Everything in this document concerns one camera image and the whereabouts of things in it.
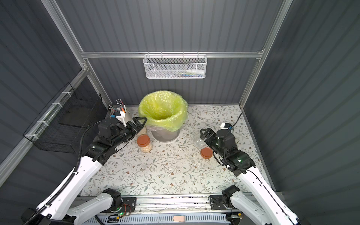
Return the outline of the grey bin with green bag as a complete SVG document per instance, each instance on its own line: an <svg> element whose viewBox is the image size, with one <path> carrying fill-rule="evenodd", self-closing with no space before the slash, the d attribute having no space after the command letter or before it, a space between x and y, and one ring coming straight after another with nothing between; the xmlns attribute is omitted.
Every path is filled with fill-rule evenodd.
<svg viewBox="0 0 360 225"><path fill-rule="evenodd" d="M188 117L188 103L172 91L156 91L141 100L139 115L147 118L146 128L163 143L175 140Z"/></svg>

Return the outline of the oatmeal jar with terracotta lid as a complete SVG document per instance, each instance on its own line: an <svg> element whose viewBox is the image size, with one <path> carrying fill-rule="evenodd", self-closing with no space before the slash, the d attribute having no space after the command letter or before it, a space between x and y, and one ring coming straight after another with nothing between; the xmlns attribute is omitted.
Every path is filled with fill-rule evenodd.
<svg viewBox="0 0 360 225"><path fill-rule="evenodd" d="M208 145L201 139L200 133L194 135L193 144L199 150L208 147Z"/></svg>

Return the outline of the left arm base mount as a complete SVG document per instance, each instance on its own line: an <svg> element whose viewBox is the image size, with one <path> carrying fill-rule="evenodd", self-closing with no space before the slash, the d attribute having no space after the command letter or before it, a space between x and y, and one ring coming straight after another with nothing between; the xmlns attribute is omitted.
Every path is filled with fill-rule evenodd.
<svg viewBox="0 0 360 225"><path fill-rule="evenodd" d="M123 197L121 206L117 206L115 210L112 208L105 210L105 213L133 213L136 208L136 197Z"/></svg>

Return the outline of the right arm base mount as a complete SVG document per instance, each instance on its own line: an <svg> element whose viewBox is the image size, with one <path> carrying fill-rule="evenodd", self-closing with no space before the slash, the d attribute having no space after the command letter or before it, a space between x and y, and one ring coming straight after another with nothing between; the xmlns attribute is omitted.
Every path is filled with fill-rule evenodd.
<svg viewBox="0 0 360 225"><path fill-rule="evenodd" d="M210 195L208 201L210 202L212 211L229 209L225 206L222 195Z"/></svg>

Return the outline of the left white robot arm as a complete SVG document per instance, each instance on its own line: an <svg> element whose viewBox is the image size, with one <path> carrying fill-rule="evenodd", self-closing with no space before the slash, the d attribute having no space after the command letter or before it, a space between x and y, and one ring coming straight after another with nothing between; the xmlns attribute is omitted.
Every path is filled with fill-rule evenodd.
<svg viewBox="0 0 360 225"><path fill-rule="evenodd" d="M73 170L35 209L28 208L21 216L25 225L80 225L97 214L111 210L118 213L123 208L120 192L105 189L98 197L71 208L71 204L90 178L117 153L116 147L128 144L144 128L145 117L133 117L125 125L110 117L95 123L99 133L97 140L84 151L84 136L80 139L77 162Z"/></svg>

